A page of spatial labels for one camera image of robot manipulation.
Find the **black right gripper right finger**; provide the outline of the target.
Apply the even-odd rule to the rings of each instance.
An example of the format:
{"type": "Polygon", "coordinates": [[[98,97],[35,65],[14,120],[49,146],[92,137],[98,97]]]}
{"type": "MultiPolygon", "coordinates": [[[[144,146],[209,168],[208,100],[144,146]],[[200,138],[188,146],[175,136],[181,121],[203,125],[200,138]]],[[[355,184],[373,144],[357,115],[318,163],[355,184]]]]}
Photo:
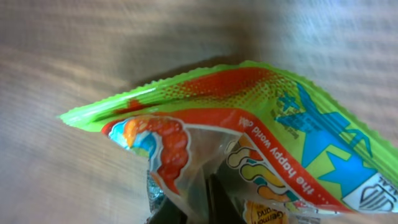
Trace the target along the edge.
{"type": "Polygon", "coordinates": [[[215,174],[206,179],[209,224],[246,224],[215,174]]]}

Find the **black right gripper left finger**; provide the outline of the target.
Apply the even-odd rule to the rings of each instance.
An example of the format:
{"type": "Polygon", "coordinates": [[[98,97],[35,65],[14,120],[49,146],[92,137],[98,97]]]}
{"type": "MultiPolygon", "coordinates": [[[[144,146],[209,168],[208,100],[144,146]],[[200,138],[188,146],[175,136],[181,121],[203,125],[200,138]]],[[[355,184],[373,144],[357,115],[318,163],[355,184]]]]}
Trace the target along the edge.
{"type": "Polygon", "coordinates": [[[151,215],[145,224],[186,224],[187,216],[170,199],[159,197],[150,201],[151,215]]]}

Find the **green gummy candy bag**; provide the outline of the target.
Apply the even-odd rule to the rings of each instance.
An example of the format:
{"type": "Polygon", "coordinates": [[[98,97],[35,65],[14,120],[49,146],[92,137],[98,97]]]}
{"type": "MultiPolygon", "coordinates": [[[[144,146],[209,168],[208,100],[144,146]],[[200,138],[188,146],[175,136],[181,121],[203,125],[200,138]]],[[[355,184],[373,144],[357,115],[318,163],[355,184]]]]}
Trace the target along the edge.
{"type": "Polygon", "coordinates": [[[265,63],[197,68],[60,116],[148,159],[191,222],[210,219],[205,180],[241,218],[397,212],[397,149],[310,80],[265,63]]]}

